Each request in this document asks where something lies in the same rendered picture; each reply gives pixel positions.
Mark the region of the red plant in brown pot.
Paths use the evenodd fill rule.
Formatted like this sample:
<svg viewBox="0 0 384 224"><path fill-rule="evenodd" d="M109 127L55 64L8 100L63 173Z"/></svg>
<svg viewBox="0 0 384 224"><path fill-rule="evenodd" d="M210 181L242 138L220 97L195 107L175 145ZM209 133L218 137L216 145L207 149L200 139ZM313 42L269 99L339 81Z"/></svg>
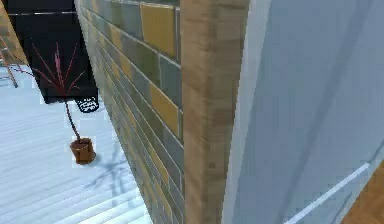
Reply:
<svg viewBox="0 0 384 224"><path fill-rule="evenodd" d="M75 158L75 162L79 165L90 164L96 158L96 152L94 151L92 140L89 137L83 137L80 135L69 108L70 94L74 91L81 91L77 82L86 72L86 70L83 70L77 75L76 78L70 79L70 73L72 71L75 55L77 53L77 44L74 45L66 71L63 71L62 68L62 57L60 53L60 45L58 43L55 43L53 56L55 71L52 71L35 44L32 44L32 48L37 54L39 60L43 63L46 72L43 72L41 69L31 67L30 72L22 70L22 73L32 76L38 83L43 83L52 87L59 94L59 97L65 105L66 115L71 125L71 129L75 134L75 139L69 144L71 152Z"/></svg>

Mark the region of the brown wooden chair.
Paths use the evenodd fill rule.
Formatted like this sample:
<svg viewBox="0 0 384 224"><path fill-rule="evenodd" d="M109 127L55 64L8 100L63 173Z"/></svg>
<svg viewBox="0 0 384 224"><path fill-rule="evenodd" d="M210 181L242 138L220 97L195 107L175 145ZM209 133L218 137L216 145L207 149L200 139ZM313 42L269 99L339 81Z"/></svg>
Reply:
<svg viewBox="0 0 384 224"><path fill-rule="evenodd" d="M22 59L20 59L18 56L16 56L10 50L5 39L2 36L0 36L0 67L6 68L6 70L8 72L8 76L4 77L4 78L10 79L15 88L18 87L18 84L17 84L17 81L16 81L14 74L11 70L11 66L16 65L17 71L21 71L21 65L23 63L24 63L24 61Z"/></svg>

